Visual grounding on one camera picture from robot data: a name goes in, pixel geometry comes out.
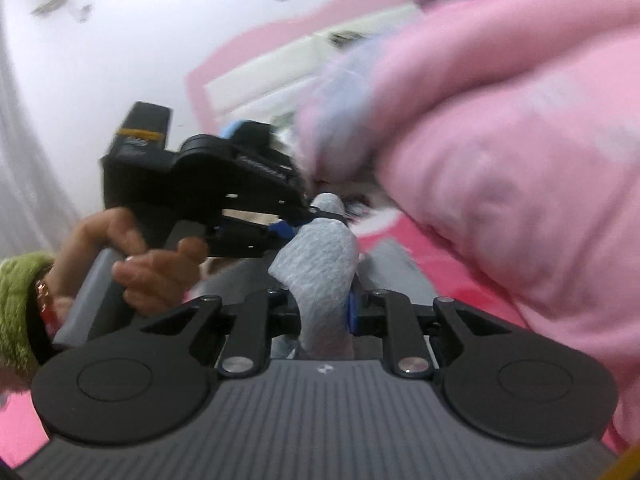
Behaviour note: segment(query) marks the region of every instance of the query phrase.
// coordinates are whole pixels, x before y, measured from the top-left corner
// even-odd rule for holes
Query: white curtain
[[[0,18],[0,258],[57,251],[77,220],[20,104]]]

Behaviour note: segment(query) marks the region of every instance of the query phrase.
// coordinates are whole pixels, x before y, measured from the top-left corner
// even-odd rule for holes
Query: circular cover
[[[95,445],[151,439],[185,423],[209,387],[169,338],[105,337],[62,352],[33,381],[33,405],[55,434]]]
[[[613,378],[594,359],[522,332],[469,341],[445,373],[444,393],[478,430],[527,446],[600,436],[617,402]]]

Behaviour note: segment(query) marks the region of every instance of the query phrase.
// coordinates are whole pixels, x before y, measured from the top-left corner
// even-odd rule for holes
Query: red bracelet
[[[40,319],[44,323],[47,335],[50,339],[60,330],[60,320],[53,306],[53,296],[49,292],[49,287],[44,279],[36,280],[36,301]]]

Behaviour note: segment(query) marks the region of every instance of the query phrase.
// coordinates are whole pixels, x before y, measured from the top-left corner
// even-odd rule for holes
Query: fuzzy green sleeve
[[[0,264],[0,366],[26,380],[38,367],[27,336],[29,290],[38,273],[52,263],[49,255],[32,253]]]

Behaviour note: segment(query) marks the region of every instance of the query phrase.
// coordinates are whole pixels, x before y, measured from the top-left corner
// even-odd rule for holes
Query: screw
[[[243,374],[254,367],[254,362],[248,357],[233,356],[222,361],[222,369],[230,374]]]
[[[421,357],[405,357],[398,361],[398,368],[405,374],[419,374],[429,369],[429,362]]]

